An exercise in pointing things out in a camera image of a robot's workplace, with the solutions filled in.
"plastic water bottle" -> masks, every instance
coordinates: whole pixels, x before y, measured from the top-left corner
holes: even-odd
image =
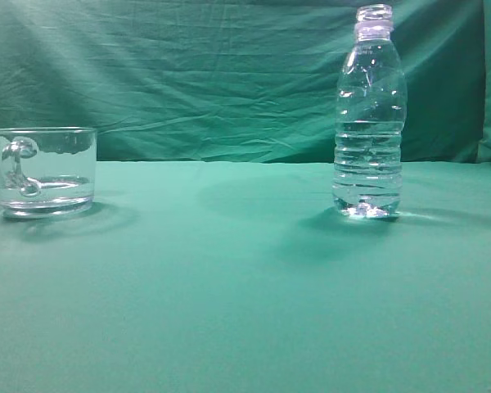
[[[356,43],[345,59],[336,98],[333,195],[345,215],[396,215],[402,188],[401,133],[407,87],[390,40],[392,8],[361,7]]]

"clear glass mug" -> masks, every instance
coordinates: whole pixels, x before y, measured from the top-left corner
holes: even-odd
[[[0,205],[12,218],[92,205],[97,133],[80,127],[0,129]]]

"green tablecloth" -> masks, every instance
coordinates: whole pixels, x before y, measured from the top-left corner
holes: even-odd
[[[99,163],[0,218],[0,393],[490,392],[491,164],[404,175],[360,222],[326,164]]]

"water in mug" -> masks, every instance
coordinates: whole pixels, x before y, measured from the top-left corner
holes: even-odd
[[[0,203],[5,214],[36,216],[84,210],[92,203],[96,158],[92,144],[80,152],[38,150],[36,156],[22,159],[22,172],[38,181],[40,191],[26,196],[18,187],[0,182]]]

